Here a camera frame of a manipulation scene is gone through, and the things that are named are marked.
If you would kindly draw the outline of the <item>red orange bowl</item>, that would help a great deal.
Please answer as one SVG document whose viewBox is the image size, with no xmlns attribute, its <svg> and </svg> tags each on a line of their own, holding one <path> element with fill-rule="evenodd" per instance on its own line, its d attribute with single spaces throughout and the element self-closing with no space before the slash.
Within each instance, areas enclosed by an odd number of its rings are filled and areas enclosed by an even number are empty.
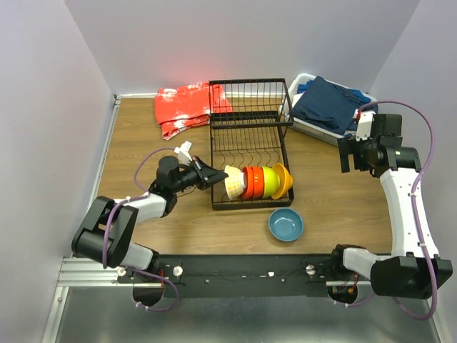
<svg viewBox="0 0 457 343">
<path fill-rule="evenodd" d="M 243 168 L 243 175 L 246 179 L 246 186 L 241 194 L 242 199 L 252 199 L 256 191 L 256 176 L 251 166 Z"/>
<path fill-rule="evenodd" d="M 259 166 L 251 167 L 253 171 L 253 198 L 261 198 L 264 193 L 263 169 Z"/>
</svg>

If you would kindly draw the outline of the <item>plain teal blue bowl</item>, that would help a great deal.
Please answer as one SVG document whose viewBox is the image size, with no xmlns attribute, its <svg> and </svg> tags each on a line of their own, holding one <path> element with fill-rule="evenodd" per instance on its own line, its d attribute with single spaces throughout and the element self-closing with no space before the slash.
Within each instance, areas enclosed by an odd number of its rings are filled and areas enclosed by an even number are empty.
<svg viewBox="0 0 457 343">
<path fill-rule="evenodd" d="M 280 242 L 294 242 L 303 234 L 304 222 L 298 212 L 284 207 L 271 213 L 268 228 Z"/>
</svg>

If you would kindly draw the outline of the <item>yellow orange bowl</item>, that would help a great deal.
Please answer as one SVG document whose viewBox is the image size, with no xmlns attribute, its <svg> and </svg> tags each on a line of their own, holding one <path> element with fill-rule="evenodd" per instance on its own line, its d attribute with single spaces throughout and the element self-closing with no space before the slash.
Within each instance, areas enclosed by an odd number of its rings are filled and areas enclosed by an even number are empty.
<svg viewBox="0 0 457 343">
<path fill-rule="evenodd" d="M 272 199 L 280 199 L 293 186 L 293 177 L 289 170 L 281 163 L 276 163 L 273 170 L 279 176 L 279 187 L 271 196 Z"/>
</svg>

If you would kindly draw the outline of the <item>green bowl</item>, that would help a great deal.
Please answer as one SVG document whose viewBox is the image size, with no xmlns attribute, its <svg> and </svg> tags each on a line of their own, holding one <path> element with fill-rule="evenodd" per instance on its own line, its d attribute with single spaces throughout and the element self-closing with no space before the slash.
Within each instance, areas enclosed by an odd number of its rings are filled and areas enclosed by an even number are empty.
<svg viewBox="0 0 457 343">
<path fill-rule="evenodd" d="M 263 198 L 271 197 L 279 188 L 280 179 L 278 174 L 267 166 L 261 167 L 263 170 Z"/>
</svg>

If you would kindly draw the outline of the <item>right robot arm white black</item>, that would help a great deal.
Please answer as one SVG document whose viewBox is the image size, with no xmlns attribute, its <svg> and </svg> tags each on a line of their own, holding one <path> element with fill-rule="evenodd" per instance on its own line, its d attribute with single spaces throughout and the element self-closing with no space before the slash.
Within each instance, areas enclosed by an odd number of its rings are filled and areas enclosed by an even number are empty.
<svg viewBox="0 0 457 343">
<path fill-rule="evenodd" d="M 328 263 L 330 275 L 346 279 L 353 272 L 370 281 L 375 294 L 387 297 L 428 299 L 433 282 L 440 287 L 453 273 L 433 242 L 417 180 L 422 166 L 413 147 L 402 145 L 402 117 L 363 111 L 356 115 L 357 131 L 338 139 L 341 171 L 355 169 L 379 179 L 386 196 L 392 228 L 388 257 L 363 247 L 339 244 Z"/>
</svg>

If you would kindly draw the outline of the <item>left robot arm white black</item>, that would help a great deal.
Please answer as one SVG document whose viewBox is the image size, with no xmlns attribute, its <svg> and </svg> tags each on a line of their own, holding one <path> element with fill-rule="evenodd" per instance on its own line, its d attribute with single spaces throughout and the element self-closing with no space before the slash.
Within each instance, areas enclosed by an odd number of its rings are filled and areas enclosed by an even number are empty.
<svg viewBox="0 0 457 343">
<path fill-rule="evenodd" d="M 189 187 L 205 190 L 227 177 L 227 173 L 205 164 L 197 156 L 191 157 L 188 164 L 165 156 L 159 160 L 156 179 L 141 196 L 95 198 L 72 239 L 71 250 L 103 267 L 132 268 L 141 281 L 151 282 L 158 275 L 159 253 L 132 242 L 135 226 L 169 215 L 179 192 Z"/>
</svg>

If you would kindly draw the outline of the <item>black wire dish rack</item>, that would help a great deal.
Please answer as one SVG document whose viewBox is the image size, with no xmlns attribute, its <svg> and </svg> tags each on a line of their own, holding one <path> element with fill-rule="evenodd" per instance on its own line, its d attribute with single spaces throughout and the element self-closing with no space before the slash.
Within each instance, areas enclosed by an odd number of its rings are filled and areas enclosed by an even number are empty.
<svg viewBox="0 0 457 343">
<path fill-rule="evenodd" d="M 285 79 L 212 80 L 209 100 L 213 168 L 288 165 L 293 114 Z"/>
</svg>

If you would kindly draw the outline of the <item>blue patterned ceramic bowl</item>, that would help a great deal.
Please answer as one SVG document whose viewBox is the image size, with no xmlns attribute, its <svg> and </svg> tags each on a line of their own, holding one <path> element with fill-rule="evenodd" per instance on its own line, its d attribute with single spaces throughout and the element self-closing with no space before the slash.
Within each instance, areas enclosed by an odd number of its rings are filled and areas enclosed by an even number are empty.
<svg viewBox="0 0 457 343">
<path fill-rule="evenodd" d="M 237 167 L 226 165 L 224 172 L 228 175 L 224 179 L 227 196 L 233 200 L 242 195 L 246 188 L 246 177 Z"/>
</svg>

